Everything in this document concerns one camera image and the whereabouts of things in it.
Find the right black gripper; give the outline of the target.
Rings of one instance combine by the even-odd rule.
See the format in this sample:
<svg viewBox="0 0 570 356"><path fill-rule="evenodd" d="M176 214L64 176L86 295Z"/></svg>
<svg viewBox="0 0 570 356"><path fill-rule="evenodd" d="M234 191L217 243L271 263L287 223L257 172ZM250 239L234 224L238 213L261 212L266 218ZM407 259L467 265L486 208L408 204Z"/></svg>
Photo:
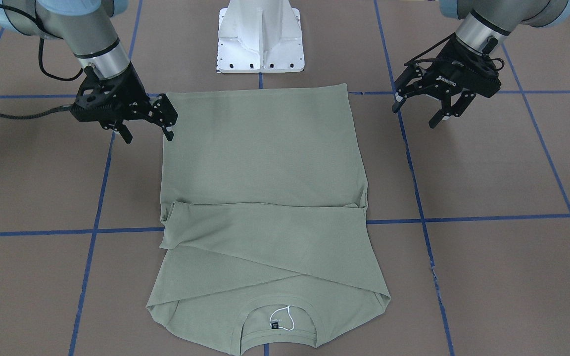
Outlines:
<svg viewBox="0 0 570 356"><path fill-rule="evenodd" d="M83 70L86 78L70 109L76 120L98 122L102 128L118 133L126 144L131 144L133 135L124 121L149 120L161 128L167 141L173 140L173 126L178 117L176 109L166 94L159 94L149 101L132 64L109 79L99 78L89 65Z"/></svg>

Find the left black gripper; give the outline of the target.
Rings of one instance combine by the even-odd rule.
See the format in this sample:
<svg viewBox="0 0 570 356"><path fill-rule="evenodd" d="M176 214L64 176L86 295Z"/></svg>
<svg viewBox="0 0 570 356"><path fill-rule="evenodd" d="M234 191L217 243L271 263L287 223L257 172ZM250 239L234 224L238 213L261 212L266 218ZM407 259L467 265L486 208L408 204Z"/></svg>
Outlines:
<svg viewBox="0 0 570 356"><path fill-rule="evenodd" d="M435 58L423 58L425 54L444 44ZM450 117L459 117L475 99L476 94L492 97L501 88L498 69L492 58L469 49L457 35L449 35L421 53L421 59L432 65L424 70L416 63L409 63L394 81L393 113L398 113L405 101L414 95L429 95L440 99L441 109L430 119L431 129ZM452 104L452 96L459 94Z"/></svg>

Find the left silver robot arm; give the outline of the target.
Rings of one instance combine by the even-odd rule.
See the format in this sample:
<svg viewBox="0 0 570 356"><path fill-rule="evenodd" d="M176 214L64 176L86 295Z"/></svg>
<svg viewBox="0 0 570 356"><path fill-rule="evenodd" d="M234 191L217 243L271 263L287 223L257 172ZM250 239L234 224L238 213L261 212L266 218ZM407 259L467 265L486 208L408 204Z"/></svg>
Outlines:
<svg viewBox="0 0 570 356"><path fill-rule="evenodd" d="M459 27L435 44L440 52L426 58L421 52L405 62L394 81L392 110L398 113L407 99L427 95L441 108L429 127L459 117L480 95L490 98L501 88L501 58L491 55L515 28L527 25L547 28L570 16L570 0L441 0L440 12L461 21Z"/></svg>

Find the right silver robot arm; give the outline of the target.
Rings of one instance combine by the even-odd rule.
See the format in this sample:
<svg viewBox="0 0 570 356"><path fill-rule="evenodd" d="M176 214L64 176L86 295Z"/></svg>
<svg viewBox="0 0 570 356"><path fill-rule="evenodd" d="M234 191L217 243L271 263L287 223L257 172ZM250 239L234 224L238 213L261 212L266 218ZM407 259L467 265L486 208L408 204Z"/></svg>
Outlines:
<svg viewBox="0 0 570 356"><path fill-rule="evenodd" d="M128 8L126 0L0 0L3 29L39 38L39 69L47 39L62 39L78 60L84 75L72 104L25 115L25 120L68 111L79 122L96 122L117 132L126 143L133 135L129 120L145 120L172 140L177 111L166 94L155 99L145 92L111 18Z"/></svg>

